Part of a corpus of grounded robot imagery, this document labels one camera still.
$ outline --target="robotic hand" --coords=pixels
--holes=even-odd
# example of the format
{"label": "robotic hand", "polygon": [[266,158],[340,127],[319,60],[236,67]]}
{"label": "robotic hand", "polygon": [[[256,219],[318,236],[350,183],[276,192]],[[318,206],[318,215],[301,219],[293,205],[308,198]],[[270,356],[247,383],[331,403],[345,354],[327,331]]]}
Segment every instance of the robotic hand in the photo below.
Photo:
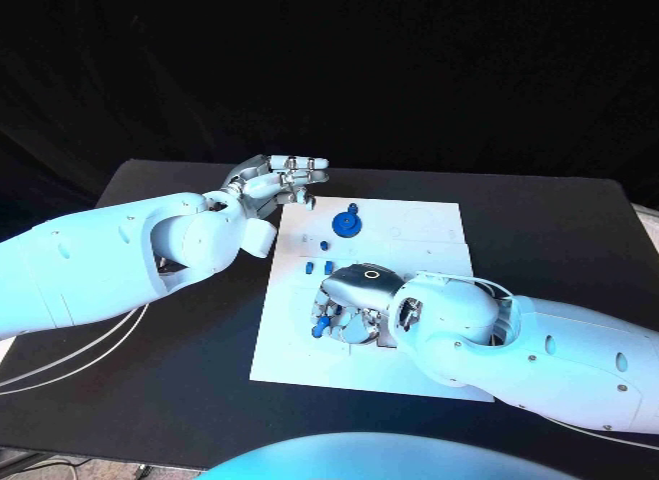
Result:
{"label": "robotic hand", "polygon": [[2,242],[0,340],[115,317],[211,277],[242,248],[265,258],[276,228],[263,218],[279,204],[312,210],[306,185],[327,182],[328,166],[259,155],[220,190],[67,215]]}
{"label": "robotic hand", "polygon": [[404,281],[355,264],[322,282],[311,319],[321,341],[383,339],[452,387],[590,429],[659,434],[659,333],[615,317],[481,279]]}

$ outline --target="blue piece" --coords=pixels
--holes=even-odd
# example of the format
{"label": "blue piece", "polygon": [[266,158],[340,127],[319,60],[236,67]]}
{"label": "blue piece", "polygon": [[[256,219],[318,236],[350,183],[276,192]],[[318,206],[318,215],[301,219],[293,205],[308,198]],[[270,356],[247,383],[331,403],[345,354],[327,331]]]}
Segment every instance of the blue piece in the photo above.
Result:
{"label": "blue piece", "polygon": [[337,235],[344,238],[355,237],[361,233],[363,222],[355,203],[348,206],[348,212],[342,212],[334,217],[332,228]]}
{"label": "blue piece", "polygon": [[325,328],[329,326],[331,323],[332,319],[329,317],[319,317],[319,322],[312,327],[312,336],[315,338],[322,338],[322,332],[325,331]]}

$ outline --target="black backdrop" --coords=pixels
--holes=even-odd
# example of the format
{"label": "black backdrop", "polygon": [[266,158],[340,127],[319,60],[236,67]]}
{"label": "black backdrop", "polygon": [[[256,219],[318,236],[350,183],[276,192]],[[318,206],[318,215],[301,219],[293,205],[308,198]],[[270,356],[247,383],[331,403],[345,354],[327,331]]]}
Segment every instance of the black backdrop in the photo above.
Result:
{"label": "black backdrop", "polygon": [[0,14],[0,240],[129,158],[608,177],[659,207],[652,6],[103,3]]}

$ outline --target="black table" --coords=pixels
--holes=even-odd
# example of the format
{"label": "black table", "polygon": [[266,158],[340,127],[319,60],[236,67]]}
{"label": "black table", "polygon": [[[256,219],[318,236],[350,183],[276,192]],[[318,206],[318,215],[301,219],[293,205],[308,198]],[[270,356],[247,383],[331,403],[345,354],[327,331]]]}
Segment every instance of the black table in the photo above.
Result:
{"label": "black table", "polygon": [[[99,206],[207,192],[230,168],[131,161]],[[347,169],[331,177],[318,195],[458,202],[478,276],[659,330],[659,256],[618,183]],[[469,443],[583,478],[659,477],[659,452],[572,432],[501,402],[250,381],[270,265],[242,252],[223,273],[154,303],[96,366],[0,397],[0,446],[203,468],[299,436],[383,431]],[[22,336],[0,380],[70,353],[115,323]],[[659,444],[657,436],[621,437]]]}

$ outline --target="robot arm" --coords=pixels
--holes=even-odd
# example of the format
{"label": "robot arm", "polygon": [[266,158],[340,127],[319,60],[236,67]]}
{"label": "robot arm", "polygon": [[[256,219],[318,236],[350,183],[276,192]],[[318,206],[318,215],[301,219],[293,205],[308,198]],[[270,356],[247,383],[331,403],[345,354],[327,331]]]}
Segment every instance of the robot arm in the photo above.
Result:
{"label": "robot arm", "polygon": [[279,204],[314,208],[305,185],[328,180],[327,167],[259,155],[220,190],[67,215],[2,242],[0,340],[115,317],[220,272],[240,249],[265,258],[276,228],[263,218]]}
{"label": "robot arm", "polygon": [[659,434],[659,333],[593,310],[494,298],[439,273],[404,282],[363,264],[322,283],[312,322],[315,336],[347,343],[391,335],[425,374],[452,387],[474,385],[590,429]]}

